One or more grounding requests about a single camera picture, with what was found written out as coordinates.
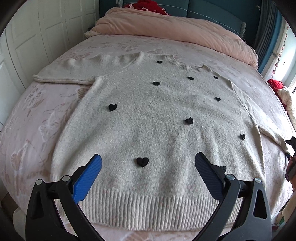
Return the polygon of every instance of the wardrobe door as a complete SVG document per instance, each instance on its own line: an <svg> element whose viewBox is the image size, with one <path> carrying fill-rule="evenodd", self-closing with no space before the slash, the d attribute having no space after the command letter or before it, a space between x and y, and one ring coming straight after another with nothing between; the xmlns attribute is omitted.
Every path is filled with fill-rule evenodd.
<svg viewBox="0 0 296 241"><path fill-rule="evenodd" d="M24 91L25 88L11 61L3 32L0 37L0 131Z"/></svg>
<svg viewBox="0 0 296 241"><path fill-rule="evenodd" d="M93 27L96 21L96 0L64 0L65 16L70 48L85 38L84 33Z"/></svg>
<svg viewBox="0 0 296 241"><path fill-rule="evenodd" d="M8 49L15 69L27 88L32 75L49 64L42 41L38 0L26 1L6 27Z"/></svg>
<svg viewBox="0 0 296 241"><path fill-rule="evenodd" d="M51 63L69 49L63 0L39 0L38 14L45 51Z"/></svg>

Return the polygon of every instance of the metal screw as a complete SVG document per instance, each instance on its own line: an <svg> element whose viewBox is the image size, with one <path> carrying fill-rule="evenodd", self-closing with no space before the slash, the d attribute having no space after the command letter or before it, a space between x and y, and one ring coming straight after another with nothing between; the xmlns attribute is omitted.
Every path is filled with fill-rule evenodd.
<svg viewBox="0 0 296 241"><path fill-rule="evenodd" d="M36 185L40 185L42 183L42 180L38 179L35 183L36 183Z"/></svg>
<svg viewBox="0 0 296 241"><path fill-rule="evenodd" d="M261 183L262 181L261 181L260 178L256 177L256 178L255 178L255 182L257 182L257 183Z"/></svg>
<svg viewBox="0 0 296 241"><path fill-rule="evenodd" d="M62 181L63 182L67 182L67 181L69 181L70 180L70 177L69 176L63 176L62 177Z"/></svg>
<svg viewBox="0 0 296 241"><path fill-rule="evenodd" d="M232 174L227 174L226 178L231 181L235 179L234 175L232 175Z"/></svg>

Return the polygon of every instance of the bedsheet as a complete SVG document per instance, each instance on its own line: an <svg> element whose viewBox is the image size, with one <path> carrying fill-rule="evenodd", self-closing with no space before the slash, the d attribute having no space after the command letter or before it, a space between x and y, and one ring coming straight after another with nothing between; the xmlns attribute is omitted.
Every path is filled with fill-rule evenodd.
<svg viewBox="0 0 296 241"><path fill-rule="evenodd" d="M174 54L178 61L197 66L207 64L244 90L275 122L286 138L295 135L279 99L254 68L206 47L152 37L98 35L81 42L55 61L92 58L100 53L122 55L139 51ZM0 133L0 176L10 195L24 212L27 210L34 182L39 178L49 180L55 144L88 88L75 84L33 82L4 125ZM292 188L284 178L287 162L280 147L265 136L262 136L262 145L266 194L274 215L290 197ZM273 175L275 169L283 169L283 175ZM278 189L281 190L280 193L273 191ZM135 232L114 230L96 224L94 226L102 237L108 237L112 232L113 238L106 240L192 240L198 232Z"/></svg>

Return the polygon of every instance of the red fabric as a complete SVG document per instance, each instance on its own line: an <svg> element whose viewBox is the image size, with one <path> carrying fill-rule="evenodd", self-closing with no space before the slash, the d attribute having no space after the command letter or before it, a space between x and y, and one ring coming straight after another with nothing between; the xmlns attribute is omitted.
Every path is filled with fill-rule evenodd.
<svg viewBox="0 0 296 241"><path fill-rule="evenodd" d="M282 89L284 87L284 84L281 81L277 81L274 79L270 79L267 81L267 83L271 86L271 88L273 89L273 91L275 92L276 96L279 98L279 100L281 101L281 98L279 97L277 91ZM283 104L283 102L281 101L283 107L286 110L287 105Z"/></svg>
<svg viewBox="0 0 296 241"><path fill-rule="evenodd" d="M123 7L134 8L137 10L150 11L160 13L162 15L169 15L164 8L157 5L157 2L151 0L139 0L137 3L126 4Z"/></svg>

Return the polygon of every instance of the white knit sweater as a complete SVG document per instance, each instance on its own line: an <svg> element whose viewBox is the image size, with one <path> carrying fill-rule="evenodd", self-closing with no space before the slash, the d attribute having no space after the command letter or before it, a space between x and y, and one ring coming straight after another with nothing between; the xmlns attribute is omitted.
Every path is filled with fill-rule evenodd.
<svg viewBox="0 0 296 241"><path fill-rule="evenodd" d="M68 60L35 80L95 80L60 136L51 169L57 181L101 155L102 170L81 203L92 223L132 230L201 228L217 201L194 166L196 153L238 179L260 177L265 183L260 132L287 150L272 120L230 80L170 55ZM109 104L117 109L110 112ZM189 117L193 125L184 123ZM149 163L140 167L137 157ZM229 223L238 210L237 204Z"/></svg>

